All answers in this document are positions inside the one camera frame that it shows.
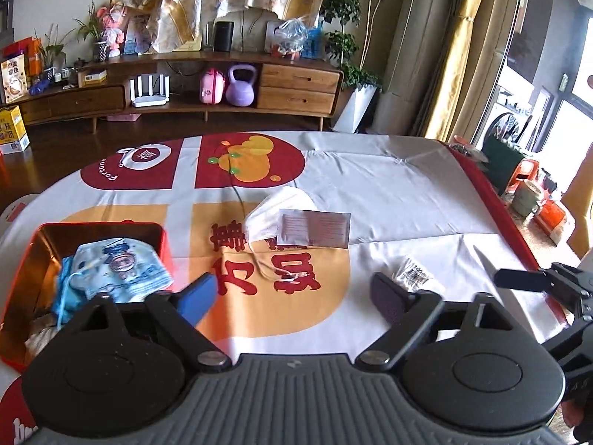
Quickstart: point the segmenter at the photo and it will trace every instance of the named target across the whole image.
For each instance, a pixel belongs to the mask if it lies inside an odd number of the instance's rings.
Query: open box
[[[39,310],[48,309],[56,294],[55,278],[62,259],[72,256],[79,245],[126,237],[150,244],[162,263],[173,273],[167,234],[154,222],[64,222],[43,224],[29,243],[14,277],[0,327],[0,358],[22,372],[31,356],[25,341],[31,321]]]

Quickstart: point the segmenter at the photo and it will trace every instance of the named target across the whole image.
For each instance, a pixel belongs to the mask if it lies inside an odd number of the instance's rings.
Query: drawer
[[[38,98],[19,103],[21,116],[25,125],[47,120],[52,117],[52,111],[49,108],[46,98]]]
[[[82,89],[49,97],[52,117],[123,110],[126,106],[123,87]]]
[[[313,92],[336,93],[340,74],[324,70],[263,65],[260,85],[263,87],[297,88]]]
[[[257,108],[329,115],[331,114],[333,101],[334,95],[332,93],[260,87]]]

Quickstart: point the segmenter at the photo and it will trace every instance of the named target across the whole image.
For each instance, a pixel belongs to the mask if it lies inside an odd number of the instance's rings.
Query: kettlebell handle
[[[253,86],[253,84],[256,81],[256,77],[257,77],[257,70],[253,65],[248,65],[247,63],[244,63],[242,65],[233,65],[232,67],[230,67],[228,70],[228,78],[231,81],[231,83],[236,82],[236,79],[234,76],[235,70],[251,70],[253,76],[251,77],[251,80],[249,81],[249,85]]]

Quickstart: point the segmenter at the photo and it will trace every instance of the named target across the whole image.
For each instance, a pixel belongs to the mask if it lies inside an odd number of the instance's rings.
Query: wooden floor
[[[79,119],[27,127],[25,152],[0,156],[0,212],[26,194],[40,193],[61,178],[117,150],[219,132],[318,130],[316,117],[269,114],[147,114],[135,122]]]

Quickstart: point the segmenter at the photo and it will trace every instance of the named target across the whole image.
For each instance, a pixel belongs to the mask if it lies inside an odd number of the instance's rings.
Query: pink stuffed bunny
[[[103,24],[103,38],[109,45],[109,56],[117,57],[120,54],[119,46],[123,43],[123,32],[118,28],[126,14],[126,8],[121,1],[109,0],[109,6],[99,8],[97,16]]]

